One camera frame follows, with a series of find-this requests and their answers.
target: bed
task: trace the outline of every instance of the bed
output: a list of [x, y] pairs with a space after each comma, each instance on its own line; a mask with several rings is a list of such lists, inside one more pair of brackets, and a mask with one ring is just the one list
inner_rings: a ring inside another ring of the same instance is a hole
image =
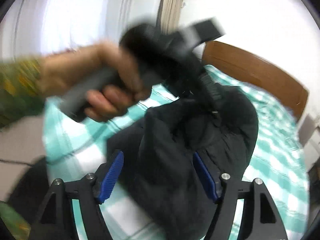
[[[296, 121], [302, 115], [308, 92], [278, 67], [228, 44], [208, 42], [202, 61], [214, 80], [223, 85], [239, 86], [255, 106], [259, 133], [243, 180], [259, 177], [264, 181], [279, 209], [288, 238], [300, 239], [308, 218], [309, 182]], [[77, 180], [94, 172], [105, 161], [106, 138], [141, 118], [148, 107], [175, 99], [161, 85], [154, 86], [149, 99], [106, 124], [93, 120], [75, 123], [57, 109], [58, 99], [50, 99], [46, 105], [43, 136], [50, 181], [55, 178]], [[78, 233], [81, 239], [86, 239], [79, 203], [73, 200], [73, 204]], [[242, 207], [243, 201], [238, 200], [230, 240], [237, 238]], [[101, 211], [114, 240], [164, 239], [161, 228], [119, 184], [101, 206]]]

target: metal screw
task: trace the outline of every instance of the metal screw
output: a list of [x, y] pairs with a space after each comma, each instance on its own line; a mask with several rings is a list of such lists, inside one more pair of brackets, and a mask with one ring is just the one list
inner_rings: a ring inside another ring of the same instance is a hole
[[93, 179], [94, 178], [94, 173], [90, 172], [85, 176], [87, 179]]
[[60, 185], [62, 182], [63, 182], [62, 179], [55, 179], [55, 180], [53, 181], [54, 185]]
[[256, 178], [254, 182], [257, 183], [258, 185], [261, 185], [263, 183], [262, 179], [260, 178]]
[[222, 177], [223, 179], [225, 179], [225, 180], [230, 179], [230, 175], [229, 175], [228, 173], [223, 173], [223, 174], [221, 175], [221, 177]]

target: black cable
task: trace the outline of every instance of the black cable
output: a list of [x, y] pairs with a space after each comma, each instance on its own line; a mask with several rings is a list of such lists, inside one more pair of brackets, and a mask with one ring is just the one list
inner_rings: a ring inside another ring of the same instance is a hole
[[31, 163], [26, 163], [26, 162], [19, 162], [19, 161], [14, 161], [14, 160], [4, 160], [0, 159], [1, 163], [10, 163], [10, 164], [19, 164], [19, 165], [28, 165], [30, 167], [33, 167], [33, 164]]
[[102, 126], [99, 128], [98, 131], [95, 132], [95, 134], [89, 139], [87, 140], [83, 145], [81, 145], [79, 148], [75, 149], [75, 150], [72, 150], [71, 152], [68, 152], [67, 154], [59, 157], [58, 159], [56, 160], [53, 160], [53, 161], [46, 161], [47, 164], [51, 164], [51, 165], [54, 165], [54, 164], [57, 164], [59, 162], [61, 162], [62, 160], [64, 160], [65, 158], [67, 157], [73, 157], [75, 154], [77, 154], [78, 152], [80, 151], [83, 151], [87, 148], [89, 148], [91, 145], [93, 145], [95, 143], [95, 141], [99, 138], [99, 136], [106, 130], [107, 126]]

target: hand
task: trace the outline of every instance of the hand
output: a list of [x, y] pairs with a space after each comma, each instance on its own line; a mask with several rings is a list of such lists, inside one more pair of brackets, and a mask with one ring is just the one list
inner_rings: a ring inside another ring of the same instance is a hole
[[143, 86], [135, 58], [110, 42], [43, 58], [39, 87], [44, 97], [61, 96], [84, 77], [105, 65], [118, 71], [127, 90], [109, 85], [102, 93], [88, 91], [87, 100], [92, 106], [85, 109], [88, 117], [105, 122], [124, 115], [128, 107], [150, 96], [151, 88]]

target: teal checkered bedsheet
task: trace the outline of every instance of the teal checkered bedsheet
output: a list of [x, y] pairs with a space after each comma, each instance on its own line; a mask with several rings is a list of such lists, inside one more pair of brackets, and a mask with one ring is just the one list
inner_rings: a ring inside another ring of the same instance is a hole
[[[268, 93], [241, 83], [211, 65], [207, 66], [207, 70], [220, 84], [239, 86], [256, 108], [259, 118], [258, 139], [243, 180], [252, 181], [259, 177], [264, 181], [279, 209], [289, 240], [300, 239], [308, 218], [309, 181], [294, 119]], [[57, 109], [58, 99], [48, 100], [43, 141], [50, 162], [50, 180], [77, 180], [88, 172], [94, 172], [105, 162], [106, 138], [140, 119], [148, 107], [173, 100], [175, 97], [161, 85], [154, 86], [148, 100], [131, 107], [125, 116], [114, 118], [106, 124], [93, 120], [78, 124]], [[73, 204], [80, 239], [86, 239], [79, 203], [74, 200]], [[242, 207], [243, 201], [238, 200], [230, 240], [237, 238]], [[164, 239], [161, 228], [119, 184], [101, 206], [101, 211], [114, 240]]]

